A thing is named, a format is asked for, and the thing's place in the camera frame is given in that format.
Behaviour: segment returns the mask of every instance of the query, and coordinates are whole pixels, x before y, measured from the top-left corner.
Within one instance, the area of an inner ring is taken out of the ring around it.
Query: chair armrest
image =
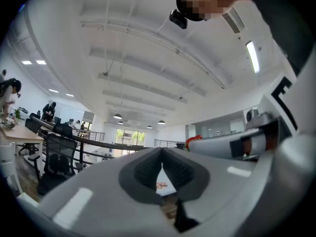
[[[40,155],[39,154],[33,154],[33,155],[30,155],[29,157],[28,157],[28,160],[30,160],[30,161],[36,161],[38,158],[40,158]]]
[[[76,165],[76,168],[77,168],[78,172],[80,172],[80,171],[83,170],[83,165],[82,165],[82,163],[76,162],[75,165]]]

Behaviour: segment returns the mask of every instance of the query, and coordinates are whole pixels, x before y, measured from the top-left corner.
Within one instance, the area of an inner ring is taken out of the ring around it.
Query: computer monitor
[[[61,118],[59,117],[54,117],[54,123],[55,124],[60,124]]]

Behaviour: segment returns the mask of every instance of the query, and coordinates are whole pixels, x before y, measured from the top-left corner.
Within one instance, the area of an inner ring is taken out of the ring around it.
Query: table
[[[15,154],[17,154],[17,144],[23,143],[37,143],[39,144],[39,159],[37,160],[38,168],[40,175],[43,175],[43,164],[42,164],[42,152],[43,152],[43,138],[39,137],[31,130],[27,129],[25,126],[16,125],[12,129],[7,129],[4,124],[0,124],[0,130],[4,135],[5,139],[9,143],[15,144]],[[31,165],[34,165],[31,161],[28,160],[28,156],[23,156],[23,158],[29,162]]]

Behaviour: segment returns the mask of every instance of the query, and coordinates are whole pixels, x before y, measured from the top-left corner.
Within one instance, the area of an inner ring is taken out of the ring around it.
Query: ceiling
[[[115,124],[119,112],[157,128],[189,106],[282,70],[284,57],[251,1],[234,5],[245,25],[239,34],[222,16],[182,30],[168,20],[175,8],[175,0],[31,0],[32,38],[21,19],[12,32],[20,58],[36,60],[40,50],[47,61],[24,66],[38,84],[73,92]],[[250,40],[258,74],[245,47]]]

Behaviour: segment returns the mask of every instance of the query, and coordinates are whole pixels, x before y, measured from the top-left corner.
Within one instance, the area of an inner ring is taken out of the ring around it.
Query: red object
[[[190,143],[191,141],[193,141],[193,140],[201,140],[201,139],[203,139],[201,135],[197,135],[196,137],[192,137],[192,138],[190,138],[190,139],[187,139],[187,141],[186,141],[186,148],[190,151],[190,149],[189,149],[189,143]]]

